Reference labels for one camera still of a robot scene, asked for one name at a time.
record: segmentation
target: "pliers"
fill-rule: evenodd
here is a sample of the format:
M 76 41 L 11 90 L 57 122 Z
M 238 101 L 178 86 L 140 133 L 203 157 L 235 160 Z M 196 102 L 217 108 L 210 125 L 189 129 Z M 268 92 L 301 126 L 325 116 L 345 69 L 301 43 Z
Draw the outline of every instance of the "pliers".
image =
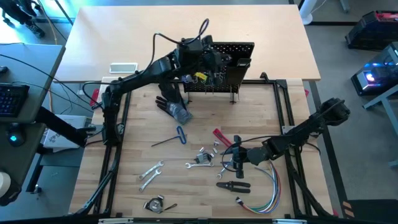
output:
M 235 181 L 229 181 L 229 182 L 218 182 L 216 184 L 217 187 L 221 187 L 227 190 L 230 190 L 232 192 L 239 192 L 239 193 L 250 193 L 250 189 L 242 189 L 242 188 L 236 188 L 234 186 L 242 186 L 242 187 L 250 187 L 251 185 L 249 183 L 245 182 L 235 182 Z

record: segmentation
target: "cable bundle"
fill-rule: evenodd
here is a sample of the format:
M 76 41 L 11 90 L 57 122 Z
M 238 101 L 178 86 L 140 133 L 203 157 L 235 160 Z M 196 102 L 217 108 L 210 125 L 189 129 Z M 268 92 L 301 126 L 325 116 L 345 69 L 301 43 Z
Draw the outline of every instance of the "cable bundle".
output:
M 250 212 L 253 212 L 256 214 L 268 214 L 268 213 L 273 212 L 279 204 L 280 193 L 282 191 L 279 174 L 276 171 L 276 169 L 271 161 L 269 162 L 269 165 L 271 167 L 272 175 L 269 174 L 264 169 L 255 167 L 257 170 L 262 171 L 265 174 L 267 174 L 274 182 L 274 192 L 272 194 L 272 198 L 269 200 L 268 203 L 266 203 L 264 206 L 261 206 L 261 207 L 248 207 L 247 205 L 245 205 L 243 203 L 243 201 L 239 197 L 236 197 L 236 203 L 240 204 L 243 208 L 245 208 L 246 210 L 249 210 Z

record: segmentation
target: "silver wrench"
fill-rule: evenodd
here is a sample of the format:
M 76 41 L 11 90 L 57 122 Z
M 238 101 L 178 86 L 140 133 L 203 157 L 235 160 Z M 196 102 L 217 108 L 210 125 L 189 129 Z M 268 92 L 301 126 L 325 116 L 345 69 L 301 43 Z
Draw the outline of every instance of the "silver wrench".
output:
M 150 172 L 154 171 L 158 167 L 164 166 L 164 161 L 159 161 L 154 167 L 150 168 L 145 174 L 142 174 L 138 177 L 138 179 L 142 180 L 144 179 Z
M 227 164 L 225 165 L 225 167 L 228 167 L 228 166 L 232 165 L 232 163 L 233 163 L 233 161 L 232 161 L 232 158 L 231 158 L 231 159 L 229 160 L 229 163 L 227 163 Z M 217 174 L 217 177 L 218 177 L 219 179 L 221 179 L 221 178 L 223 177 L 223 174 L 224 174 L 224 172 L 226 171 L 225 167 L 221 170 L 221 172 L 219 172 L 219 173 Z
M 185 165 L 186 165 L 187 169 L 190 169 L 191 167 L 194 167 L 194 166 L 210 166 L 210 167 L 213 167 L 214 166 L 214 162 L 211 162 L 211 163 L 208 163 L 208 164 L 191 164 L 191 163 L 187 162 Z
M 140 192 L 143 192 L 144 189 L 145 189 L 145 187 L 146 187 L 153 179 L 155 179 L 155 177 L 156 177 L 157 175 L 159 175 L 159 174 L 161 174 L 161 173 L 162 173 L 162 171 L 160 171 L 159 169 L 155 170 L 154 175 L 152 175 L 152 177 L 150 177 L 150 179 L 147 180 L 147 182 L 145 182 L 144 185 L 143 185 L 142 187 L 139 188 L 139 191 L 140 191 Z

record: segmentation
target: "combination wrench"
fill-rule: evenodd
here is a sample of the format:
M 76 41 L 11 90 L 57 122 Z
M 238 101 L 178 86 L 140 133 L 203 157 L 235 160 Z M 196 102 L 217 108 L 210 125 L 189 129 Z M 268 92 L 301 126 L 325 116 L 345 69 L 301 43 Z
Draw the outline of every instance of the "combination wrench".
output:
M 210 166 L 210 167 L 213 167 L 214 166 L 214 162 L 211 162 L 211 163 L 208 163 L 208 164 L 191 164 L 191 163 L 187 162 L 185 165 L 186 165 L 187 169 L 190 169 L 191 167 L 194 167 L 194 166 Z
M 139 191 L 140 191 L 140 192 L 143 192 L 144 189 L 145 189 L 145 187 L 146 187 L 153 179 L 155 179 L 155 177 L 156 177 L 157 175 L 159 175 L 159 174 L 161 174 L 161 173 L 162 173 L 162 171 L 160 171 L 159 169 L 155 170 L 154 175 L 152 175 L 152 177 L 150 177 L 150 179 L 147 180 L 147 182 L 145 182 L 144 185 L 143 185 L 142 187 L 139 188 Z
M 225 164 L 225 167 L 232 165 L 233 161 L 232 158 L 229 160 L 229 163 Z M 217 174 L 217 177 L 221 179 L 223 177 L 224 172 L 226 171 L 225 167 Z
M 145 172 L 145 174 L 140 175 L 138 179 L 142 180 L 143 178 L 146 177 L 146 175 L 148 175 L 149 173 L 151 173 L 152 171 L 161 166 L 164 166 L 164 161 L 159 161 L 154 167 L 150 168 L 147 172 Z

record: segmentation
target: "wooden workbench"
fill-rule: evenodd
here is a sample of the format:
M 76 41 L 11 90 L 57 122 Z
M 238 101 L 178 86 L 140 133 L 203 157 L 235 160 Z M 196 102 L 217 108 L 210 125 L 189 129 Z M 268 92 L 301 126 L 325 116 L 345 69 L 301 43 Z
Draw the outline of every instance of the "wooden workbench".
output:
M 288 86 L 294 120 L 296 124 L 299 124 L 309 116 L 302 81 L 288 80 Z M 273 162 L 281 178 L 282 195 L 279 206 L 269 215 L 253 214 L 235 202 L 236 196 L 240 196 L 246 205 L 264 205 L 272 195 L 271 180 L 254 169 L 253 165 L 244 165 L 245 178 L 240 180 L 251 183 L 250 194 L 232 193 L 216 187 L 219 181 L 238 180 L 232 172 L 224 173 L 221 180 L 216 178 L 217 173 L 222 169 L 220 154 L 217 154 L 214 159 L 214 167 L 185 168 L 185 163 L 193 162 L 202 146 L 211 150 L 210 146 L 215 140 L 212 131 L 215 128 L 220 129 L 230 140 L 233 139 L 234 134 L 240 135 L 242 139 L 280 134 L 272 86 L 242 85 L 239 100 L 235 105 L 229 103 L 228 93 L 214 95 L 191 93 L 192 102 L 188 109 L 193 119 L 183 126 L 187 144 L 182 145 L 178 139 L 175 139 L 150 147 L 155 142 L 175 136 L 175 128 L 178 125 L 173 118 L 156 107 L 154 100 L 159 94 L 157 85 L 147 85 L 132 93 L 113 201 L 113 215 L 116 212 L 123 212 L 124 217 L 282 218 L 286 213 L 293 214 L 283 157 Z M 96 111 L 93 123 L 102 123 L 100 111 Z M 260 144 L 261 140 L 257 140 L 245 142 L 243 146 L 260 146 Z M 101 143 L 92 144 L 85 149 L 70 212 L 81 208 L 97 188 L 104 149 Z M 218 146 L 218 149 L 223 151 L 225 147 Z M 140 193 L 139 187 L 149 177 L 140 181 L 138 176 L 159 160 L 165 161 L 165 165 L 160 168 L 162 174 L 156 177 L 143 193 Z M 331 212 L 330 198 L 318 151 L 305 145 L 302 160 L 309 189 L 323 207 Z M 260 166 L 267 167 L 267 162 L 262 162 Z M 108 196 L 107 192 L 108 189 L 103 195 L 102 209 Z M 161 214 L 142 208 L 144 202 L 158 194 L 165 197 L 166 207 L 173 203 L 177 203 L 178 206 Z M 304 211 L 300 192 L 298 192 L 298 199 Z
M 81 7 L 56 78 L 100 81 L 113 62 L 137 62 L 144 69 L 155 32 L 175 40 L 194 37 L 205 18 L 210 19 L 205 35 L 215 42 L 255 43 L 246 79 L 262 72 L 273 80 L 320 79 L 296 5 Z M 155 59 L 175 48 L 158 37 Z

